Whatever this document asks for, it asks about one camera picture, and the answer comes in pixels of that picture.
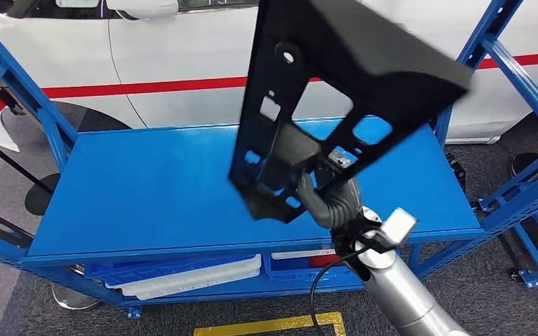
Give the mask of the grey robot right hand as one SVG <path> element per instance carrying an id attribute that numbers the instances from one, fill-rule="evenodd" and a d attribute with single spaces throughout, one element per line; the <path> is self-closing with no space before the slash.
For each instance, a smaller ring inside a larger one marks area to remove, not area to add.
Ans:
<path id="1" fill-rule="evenodd" d="M 356 178 L 337 183 L 323 193 L 318 192 L 335 177 L 335 169 L 327 164 L 319 165 L 312 174 L 304 172 L 300 175 L 296 191 L 308 211 L 326 210 L 327 206 L 335 204 L 342 204 L 353 211 L 361 208 L 360 188 Z"/>

